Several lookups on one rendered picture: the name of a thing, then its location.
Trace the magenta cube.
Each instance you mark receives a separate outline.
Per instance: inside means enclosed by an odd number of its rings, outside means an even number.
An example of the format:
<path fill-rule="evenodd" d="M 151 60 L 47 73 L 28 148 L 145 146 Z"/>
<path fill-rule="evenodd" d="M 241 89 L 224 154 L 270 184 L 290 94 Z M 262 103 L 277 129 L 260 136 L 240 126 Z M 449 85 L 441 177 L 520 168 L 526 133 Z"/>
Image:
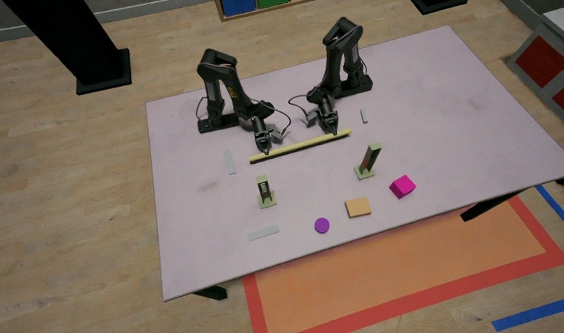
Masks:
<path fill-rule="evenodd" d="M 399 200 L 410 194 L 415 188 L 415 184 L 407 177 L 407 175 L 393 181 L 389 187 Z"/>

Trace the tan rectangular block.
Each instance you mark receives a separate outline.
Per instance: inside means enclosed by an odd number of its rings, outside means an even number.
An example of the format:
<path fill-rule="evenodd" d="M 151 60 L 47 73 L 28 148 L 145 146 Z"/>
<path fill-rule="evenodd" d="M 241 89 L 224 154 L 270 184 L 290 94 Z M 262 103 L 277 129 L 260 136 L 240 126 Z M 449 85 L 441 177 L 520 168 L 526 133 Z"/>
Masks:
<path fill-rule="evenodd" d="M 367 197 L 345 201 L 345 208 L 349 219 L 370 215 L 372 212 Z"/>

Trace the purple short cylinder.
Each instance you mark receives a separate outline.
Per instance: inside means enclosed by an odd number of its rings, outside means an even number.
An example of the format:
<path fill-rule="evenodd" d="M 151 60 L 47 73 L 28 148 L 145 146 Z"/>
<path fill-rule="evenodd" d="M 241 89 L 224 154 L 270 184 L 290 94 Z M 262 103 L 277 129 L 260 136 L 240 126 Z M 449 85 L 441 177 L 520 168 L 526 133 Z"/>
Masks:
<path fill-rule="evenodd" d="M 323 217 L 315 221 L 315 230 L 318 233 L 326 233 L 329 230 L 329 221 Z"/>

